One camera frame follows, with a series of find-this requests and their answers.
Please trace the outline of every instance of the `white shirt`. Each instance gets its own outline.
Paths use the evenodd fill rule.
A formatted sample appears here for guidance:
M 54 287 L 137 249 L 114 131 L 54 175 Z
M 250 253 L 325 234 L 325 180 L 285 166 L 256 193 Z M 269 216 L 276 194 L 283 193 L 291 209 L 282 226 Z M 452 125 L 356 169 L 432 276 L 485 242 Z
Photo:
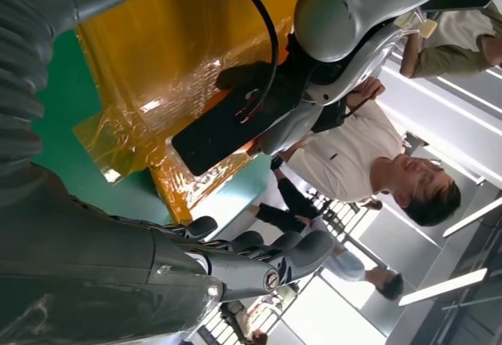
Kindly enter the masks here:
M 311 231 L 314 230 L 321 230 L 328 232 L 329 230 L 325 225 L 325 222 L 321 216 L 314 218 L 312 221 L 310 227 L 306 227 L 303 231 L 301 232 L 303 236 L 307 235 Z M 329 256 L 327 258 L 322 266 L 328 271 L 334 274 L 337 277 L 341 278 L 345 281 L 363 281 L 366 276 L 366 271 L 364 268 L 364 264 L 357 257 L 352 254 L 348 249 L 346 249 L 336 240 L 333 235 L 331 235 L 333 242 L 339 249 L 343 249 L 343 251 L 341 255 L 338 256 Z
M 442 13 L 436 20 L 438 27 L 422 48 L 440 45 L 456 45 L 479 53 L 478 38 L 482 35 L 495 35 L 491 20 L 479 10 L 463 10 Z
M 288 165 L 328 198 L 359 202 L 374 194 L 369 180 L 377 158 L 401 153 L 401 136 L 374 100 L 335 129 L 309 137 Z

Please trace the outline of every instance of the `yellow protective film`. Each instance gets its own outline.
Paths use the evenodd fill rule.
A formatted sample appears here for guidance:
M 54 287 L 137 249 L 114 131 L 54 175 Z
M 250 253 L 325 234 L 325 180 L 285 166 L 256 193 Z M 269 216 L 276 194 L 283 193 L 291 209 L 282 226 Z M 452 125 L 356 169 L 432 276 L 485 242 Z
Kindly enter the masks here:
M 284 58 L 296 0 L 262 1 Z M 174 219 L 189 220 L 249 161 L 238 153 L 196 178 L 168 140 L 223 97 L 214 86 L 221 70 L 269 58 L 266 29 L 251 0 L 129 0 L 77 33 L 103 110 L 74 131 L 109 182 L 151 167 Z

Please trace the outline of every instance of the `green surface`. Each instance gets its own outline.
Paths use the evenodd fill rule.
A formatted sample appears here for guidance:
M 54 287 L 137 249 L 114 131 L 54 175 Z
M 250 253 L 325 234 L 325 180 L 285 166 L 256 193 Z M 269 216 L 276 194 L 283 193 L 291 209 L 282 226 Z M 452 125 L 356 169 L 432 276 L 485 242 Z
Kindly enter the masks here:
M 33 128 L 42 137 L 44 152 L 33 162 L 58 174 L 71 194 L 109 214 L 157 223 L 171 221 L 148 170 L 112 186 L 72 132 L 75 125 L 100 110 L 97 91 L 72 31 L 56 41 L 54 60 L 49 66 L 48 87 L 37 96 L 45 106 L 45 116 Z M 194 218 L 213 216 L 221 230 L 265 191 L 269 165 L 266 156 L 251 162 L 199 205 L 192 213 Z
M 170 221 L 149 172 L 137 172 L 111 186 L 73 134 L 72 127 L 97 114 L 100 102 L 72 31 L 60 36 L 49 66 L 46 90 L 37 94 L 45 106 L 33 128 L 44 151 L 34 162 L 58 174 L 71 193 L 108 213 L 158 223 Z

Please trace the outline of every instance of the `black cable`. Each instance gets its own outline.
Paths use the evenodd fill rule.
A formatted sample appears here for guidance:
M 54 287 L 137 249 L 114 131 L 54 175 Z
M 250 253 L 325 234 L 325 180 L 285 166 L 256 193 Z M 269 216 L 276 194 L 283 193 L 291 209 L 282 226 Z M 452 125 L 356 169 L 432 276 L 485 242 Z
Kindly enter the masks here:
M 251 0 L 253 4 L 258 10 L 260 15 L 265 22 L 268 34 L 270 37 L 270 44 L 272 45 L 272 71 L 270 72 L 270 77 L 269 78 L 267 84 L 260 91 L 260 97 L 258 99 L 253 100 L 250 103 L 252 107 L 248 109 L 247 106 L 242 110 L 236 113 L 240 123 L 247 122 L 251 116 L 252 116 L 263 101 L 266 95 L 270 91 L 273 80 L 276 78 L 276 72 L 277 71 L 277 66 L 279 65 L 279 39 L 276 33 L 276 28 L 273 26 L 273 22 L 270 18 L 270 15 L 268 14 L 266 8 L 263 5 L 261 0 Z

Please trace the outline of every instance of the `man's ear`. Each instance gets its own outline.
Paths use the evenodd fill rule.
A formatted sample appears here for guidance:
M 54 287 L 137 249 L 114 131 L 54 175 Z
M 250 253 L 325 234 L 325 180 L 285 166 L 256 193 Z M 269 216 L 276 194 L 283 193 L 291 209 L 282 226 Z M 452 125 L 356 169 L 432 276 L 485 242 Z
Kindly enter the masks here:
M 397 203 L 397 205 L 403 209 L 408 208 L 408 206 L 410 204 L 411 201 L 410 196 L 401 192 L 397 192 L 394 194 L 393 199 Z

